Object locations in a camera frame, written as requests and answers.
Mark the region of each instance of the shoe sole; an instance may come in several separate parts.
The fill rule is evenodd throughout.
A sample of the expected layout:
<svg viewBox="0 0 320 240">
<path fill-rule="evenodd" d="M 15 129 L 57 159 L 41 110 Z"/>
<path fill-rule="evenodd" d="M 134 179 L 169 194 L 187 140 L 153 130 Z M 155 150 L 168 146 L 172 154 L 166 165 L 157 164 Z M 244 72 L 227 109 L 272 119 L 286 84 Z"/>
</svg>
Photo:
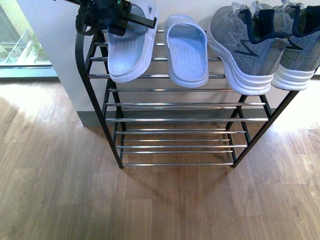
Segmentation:
<svg viewBox="0 0 320 240">
<path fill-rule="evenodd" d="M 231 88 L 242 95 L 257 96 L 264 95 L 271 88 L 274 75 L 248 75 L 240 70 L 232 54 L 212 36 L 210 27 L 207 32 L 209 47 L 221 58 L 225 77 Z"/>
<path fill-rule="evenodd" d="M 271 85 L 282 90 L 301 91 L 305 90 L 315 71 L 290 70 L 279 64 L 274 73 Z"/>
</svg>

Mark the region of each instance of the laminate flooring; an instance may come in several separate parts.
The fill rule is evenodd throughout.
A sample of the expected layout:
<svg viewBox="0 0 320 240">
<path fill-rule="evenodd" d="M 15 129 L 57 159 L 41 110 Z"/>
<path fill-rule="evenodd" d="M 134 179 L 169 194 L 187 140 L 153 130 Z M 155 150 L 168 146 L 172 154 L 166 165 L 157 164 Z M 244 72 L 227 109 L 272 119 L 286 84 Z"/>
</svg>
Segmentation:
<svg viewBox="0 0 320 240">
<path fill-rule="evenodd" d="M 61 83 L 0 83 L 0 240 L 319 240 L 319 92 L 312 81 L 236 168 L 119 169 Z M 198 158 L 138 160 L 221 161 Z"/>
</svg>

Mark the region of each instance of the black object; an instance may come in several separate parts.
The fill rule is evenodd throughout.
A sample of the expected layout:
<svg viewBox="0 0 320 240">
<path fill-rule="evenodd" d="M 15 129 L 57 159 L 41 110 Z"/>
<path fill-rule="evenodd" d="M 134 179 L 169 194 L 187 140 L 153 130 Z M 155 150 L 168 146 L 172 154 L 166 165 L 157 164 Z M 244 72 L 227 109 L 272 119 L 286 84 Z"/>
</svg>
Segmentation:
<svg viewBox="0 0 320 240">
<path fill-rule="evenodd" d="M 131 3 L 126 0 L 65 0 L 80 5 L 75 27 L 78 33 L 86 36 L 96 31 L 108 30 L 109 33 L 123 36 L 127 29 L 132 30 L 128 22 L 134 22 L 154 29 L 157 18 L 147 19 L 130 13 Z"/>
</svg>

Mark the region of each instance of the shoe rack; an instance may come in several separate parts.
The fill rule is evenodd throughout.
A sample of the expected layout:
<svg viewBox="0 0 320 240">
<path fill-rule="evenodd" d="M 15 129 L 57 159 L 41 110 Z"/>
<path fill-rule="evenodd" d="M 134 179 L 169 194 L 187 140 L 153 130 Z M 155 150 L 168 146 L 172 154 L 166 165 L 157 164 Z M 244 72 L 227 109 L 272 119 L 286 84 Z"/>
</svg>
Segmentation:
<svg viewBox="0 0 320 240">
<path fill-rule="evenodd" d="M 163 30 L 158 30 L 157 34 L 163 34 Z M 246 156 L 251 148 L 257 143 L 267 129 L 278 118 L 282 111 L 288 106 L 288 104 L 294 99 L 298 91 L 289 91 L 280 105 L 272 111 L 265 95 L 259 96 L 260 101 L 248 102 L 248 96 L 241 95 L 238 102 L 190 102 L 190 103 L 175 103 L 175 102 L 159 102 L 159 103 L 130 103 L 122 102 L 119 93 L 132 93 L 141 94 L 142 92 L 152 92 L 155 95 L 163 94 L 177 94 L 181 92 L 217 92 L 217 93 L 229 93 L 233 92 L 232 89 L 222 88 L 117 88 L 117 84 L 110 79 L 108 74 L 108 43 L 105 41 L 103 32 L 96 32 L 92 38 L 91 45 L 89 47 L 87 57 L 84 57 L 84 40 L 85 36 L 77 34 L 75 43 L 75 57 L 79 70 L 79 74 L 82 78 L 83 84 L 86 88 L 88 96 L 92 102 L 95 113 L 101 127 L 104 131 L 105 137 L 110 145 L 114 158 L 119 166 L 131 167 L 131 166 L 189 166 L 189 165 L 227 165 L 236 167 L 240 161 Z M 163 43 L 155 43 L 154 47 L 163 47 Z M 95 56 L 97 48 L 100 48 L 102 57 Z M 166 61 L 165 57 L 153 57 L 152 61 Z M 209 61 L 219 59 L 209 57 Z M 105 72 L 101 74 L 91 74 L 92 64 L 94 62 L 104 62 Z M 155 74 L 143 74 L 140 76 L 142 79 L 169 79 L 168 73 L 155 73 Z M 108 79 L 105 89 L 105 95 L 103 100 L 103 107 L 99 105 L 97 96 L 93 89 L 91 80 L 94 79 Z M 224 74 L 210 74 L 210 79 L 225 79 Z M 243 107 L 247 106 L 261 106 L 263 107 L 266 117 L 246 117 L 244 115 Z M 107 108 L 116 108 L 115 117 L 109 118 Z M 193 110 L 202 109 L 205 111 L 212 111 L 219 109 L 233 109 L 230 117 L 188 117 L 179 115 L 178 117 L 159 118 L 155 116 L 156 111 L 165 111 L 166 113 L 176 113 L 178 110 Z M 126 111 L 148 111 L 148 118 L 131 118 L 125 117 Z M 255 135 L 252 134 L 249 123 L 262 123 Z M 144 127 L 136 129 L 136 123 L 141 123 Z M 178 128 L 161 128 L 157 127 L 163 123 L 172 123 L 178 126 Z M 219 123 L 219 128 L 208 127 L 213 126 L 214 123 Z M 235 123 L 241 125 L 240 130 L 232 130 Z M 245 139 L 245 144 L 235 144 L 234 140 L 237 139 L 237 135 L 242 135 Z M 198 159 L 201 159 L 202 154 L 225 154 L 227 155 L 227 161 L 224 162 L 175 162 L 175 163 L 155 163 L 150 157 L 148 162 L 130 163 L 131 158 L 135 158 L 139 155 L 152 155 L 160 156 L 161 154 L 190 154 L 191 159 L 198 155 Z"/>
</svg>

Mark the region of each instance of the slipper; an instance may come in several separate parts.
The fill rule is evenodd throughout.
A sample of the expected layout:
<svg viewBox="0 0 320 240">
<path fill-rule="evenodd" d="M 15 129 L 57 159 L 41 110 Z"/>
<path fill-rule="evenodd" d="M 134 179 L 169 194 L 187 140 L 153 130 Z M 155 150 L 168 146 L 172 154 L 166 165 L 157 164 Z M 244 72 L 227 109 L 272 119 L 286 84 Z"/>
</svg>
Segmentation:
<svg viewBox="0 0 320 240">
<path fill-rule="evenodd" d="M 156 4 L 151 0 L 131 0 L 131 13 L 153 20 L 158 18 Z M 108 70 L 116 83 L 125 83 L 140 77 L 149 67 L 157 32 L 155 28 L 130 22 L 124 36 L 107 33 Z"/>
<path fill-rule="evenodd" d="M 186 88 L 207 83 L 207 36 L 196 21 L 183 14 L 171 15 L 165 22 L 164 43 L 174 83 Z"/>
</svg>

